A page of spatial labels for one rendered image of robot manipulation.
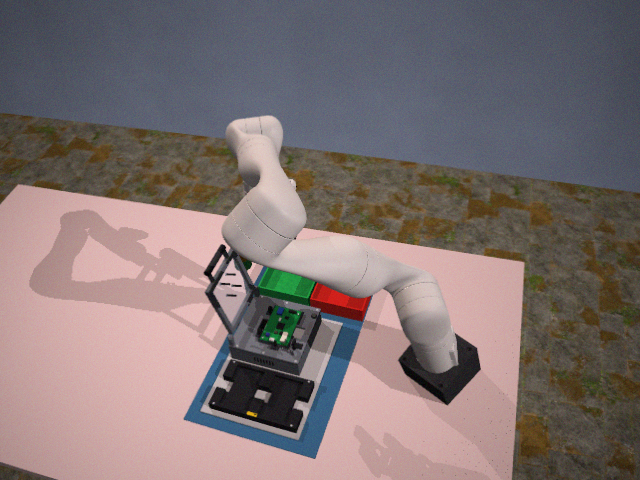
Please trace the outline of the green box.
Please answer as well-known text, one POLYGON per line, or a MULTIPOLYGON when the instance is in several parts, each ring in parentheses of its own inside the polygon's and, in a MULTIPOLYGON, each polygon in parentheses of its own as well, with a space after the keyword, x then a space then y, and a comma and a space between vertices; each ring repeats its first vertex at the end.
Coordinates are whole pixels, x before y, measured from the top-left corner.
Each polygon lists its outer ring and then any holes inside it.
POLYGON ((295 274, 267 268, 258 287, 260 295, 310 306, 316 284, 295 274))

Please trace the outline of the green circuit board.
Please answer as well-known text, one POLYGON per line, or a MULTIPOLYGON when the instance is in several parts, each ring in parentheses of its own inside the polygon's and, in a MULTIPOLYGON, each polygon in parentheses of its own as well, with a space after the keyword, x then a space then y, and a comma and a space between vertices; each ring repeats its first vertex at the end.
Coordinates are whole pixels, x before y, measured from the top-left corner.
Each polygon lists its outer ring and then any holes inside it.
POLYGON ((272 343, 276 340, 277 344, 287 346, 301 314, 301 311, 275 306, 260 340, 272 343))

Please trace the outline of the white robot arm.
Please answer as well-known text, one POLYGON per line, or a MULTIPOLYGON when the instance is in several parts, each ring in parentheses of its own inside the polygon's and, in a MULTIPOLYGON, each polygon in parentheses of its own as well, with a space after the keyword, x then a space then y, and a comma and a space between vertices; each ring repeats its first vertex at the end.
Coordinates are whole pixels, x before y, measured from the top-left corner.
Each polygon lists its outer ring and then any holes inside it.
POLYGON ((388 291, 419 364, 431 373, 458 366, 454 329, 431 273, 350 236, 294 239, 307 215, 296 182, 287 177, 279 162, 283 128, 278 119, 235 120, 227 127, 226 142, 238 158, 244 180, 244 198, 221 231, 233 251, 256 264, 307 278, 353 298, 388 291))

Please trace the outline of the red open tray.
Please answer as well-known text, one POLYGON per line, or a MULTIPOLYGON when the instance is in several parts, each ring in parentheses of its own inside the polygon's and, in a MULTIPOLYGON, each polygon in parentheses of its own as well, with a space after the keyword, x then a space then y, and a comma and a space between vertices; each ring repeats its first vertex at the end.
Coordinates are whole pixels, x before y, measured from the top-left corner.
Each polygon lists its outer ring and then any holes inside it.
POLYGON ((317 283, 310 298, 310 306, 321 312, 363 321, 370 297, 353 298, 317 283))

